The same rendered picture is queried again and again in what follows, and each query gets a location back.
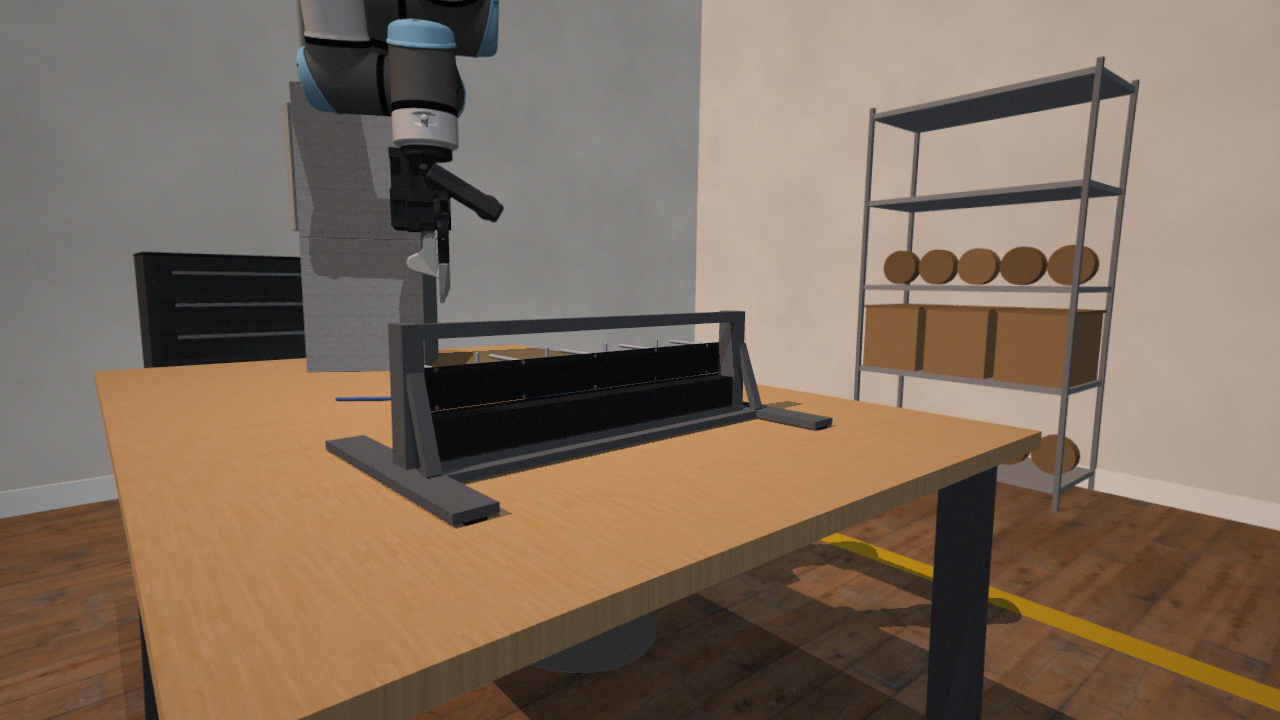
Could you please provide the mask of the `grey metal rack with black port panel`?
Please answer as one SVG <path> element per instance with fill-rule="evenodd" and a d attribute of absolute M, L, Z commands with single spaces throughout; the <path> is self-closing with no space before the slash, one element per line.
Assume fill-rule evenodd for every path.
<path fill-rule="evenodd" d="M 489 354 L 497 363 L 479 363 L 476 352 L 474 364 L 424 365 L 422 340 L 707 323 L 719 323 L 719 342 L 658 347 L 655 340 L 655 348 L 611 352 L 604 343 L 600 354 L 561 348 L 575 355 L 554 357 L 545 347 L 545 357 L 531 359 Z M 388 323 L 388 337 L 393 457 L 367 436 L 326 439 L 326 450 L 452 527 L 500 512 L 499 501 L 460 482 L 755 416 L 832 425 L 831 416 L 762 405 L 745 311 Z"/>

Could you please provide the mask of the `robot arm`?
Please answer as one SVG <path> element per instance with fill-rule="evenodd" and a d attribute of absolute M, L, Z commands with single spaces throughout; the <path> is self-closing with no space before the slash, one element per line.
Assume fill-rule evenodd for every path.
<path fill-rule="evenodd" d="M 312 108 L 338 115 L 392 117 L 398 147 L 460 149 L 466 90 L 454 53 L 497 54 L 499 0 L 300 3 L 306 46 L 297 51 L 296 63 Z M 503 211 L 497 199 L 436 163 L 426 178 L 484 220 L 497 222 Z"/>

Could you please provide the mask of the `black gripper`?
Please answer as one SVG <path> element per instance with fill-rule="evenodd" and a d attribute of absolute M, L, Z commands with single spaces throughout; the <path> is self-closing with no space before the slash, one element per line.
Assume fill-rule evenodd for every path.
<path fill-rule="evenodd" d="M 433 145 L 388 147 L 390 225 L 396 231 L 436 231 L 422 237 L 422 250 L 407 259 L 411 272 L 439 278 L 440 304 L 451 290 L 451 195 L 426 176 L 434 163 L 452 161 L 452 150 Z M 420 165 L 426 164 L 426 169 Z M 440 209 L 442 208 L 442 209 Z M 404 217 L 406 213 L 406 217 Z M 436 247 L 438 246 L 438 254 Z"/>

